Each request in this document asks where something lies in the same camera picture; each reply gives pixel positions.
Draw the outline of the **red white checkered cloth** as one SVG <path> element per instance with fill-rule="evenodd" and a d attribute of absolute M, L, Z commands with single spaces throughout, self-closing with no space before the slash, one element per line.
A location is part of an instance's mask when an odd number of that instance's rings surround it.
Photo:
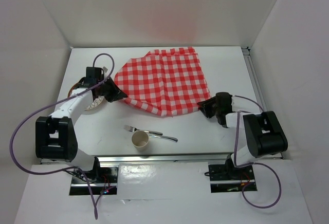
<path fill-rule="evenodd" d="M 179 116 L 198 110 L 210 91 L 193 47 L 153 50 L 129 59 L 114 82 L 126 93 L 124 103 L 157 116 Z"/>

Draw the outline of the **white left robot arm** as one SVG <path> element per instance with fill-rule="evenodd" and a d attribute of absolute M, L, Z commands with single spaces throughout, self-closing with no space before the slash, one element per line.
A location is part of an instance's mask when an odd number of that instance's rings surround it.
<path fill-rule="evenodd" d="M 103 174 L 99 159 L 78 148 L 74 125 L 86 108 L 98 97 L 112 103 L 127 98 L 112 78 L 99 81 L 83 77 L 56 111 L 35 122 L 35 154 L 40 159 L 63 161 L 83 171 L 89 182 L 96 182 Z"/>

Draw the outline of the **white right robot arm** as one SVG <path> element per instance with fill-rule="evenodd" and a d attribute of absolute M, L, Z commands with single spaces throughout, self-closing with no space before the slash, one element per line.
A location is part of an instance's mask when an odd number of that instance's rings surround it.
<path fill-rule="evenodd" d="M 276 155 L 288 149 L 288 141 L 274 111 L 265 111 L 260 104 L 247 97 L 237 96 L 254 103 L 259 113 L 233 110 L 234 96 L 218 92 L 215 97 L 198 102 L 199 110 L 206 118 L 216 117 L 224 128 L 236 128 L 233 153 L 227 157 L 225 175 L 237 178 L 242 168 L 253 165 L 259 158 Z"/>

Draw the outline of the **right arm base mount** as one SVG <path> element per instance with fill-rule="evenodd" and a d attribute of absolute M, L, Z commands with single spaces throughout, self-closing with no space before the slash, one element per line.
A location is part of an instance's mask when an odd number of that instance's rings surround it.
<path fill-rule="evenodd" d="M 211 193 L 231 193 L 257 191 L 252 166 L 242 169 L 229 169 L 223 164 L 210 164 L 204 173 L 210 180 Z"/>

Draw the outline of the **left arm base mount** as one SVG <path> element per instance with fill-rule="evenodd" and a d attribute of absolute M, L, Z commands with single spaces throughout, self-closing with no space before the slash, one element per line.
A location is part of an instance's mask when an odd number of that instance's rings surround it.
<path fill-rule="evenodd" d="M 118 182 L 117 166 L 102 167 L 99 176 L 92 176 L 91 173 L 86 173 L 93 195 L 116 195 Z M 80 171 L 68 171 L 71 175 L 70 196 L 85 196 L 89 195 L 89 189 L 85 178 Z"/>

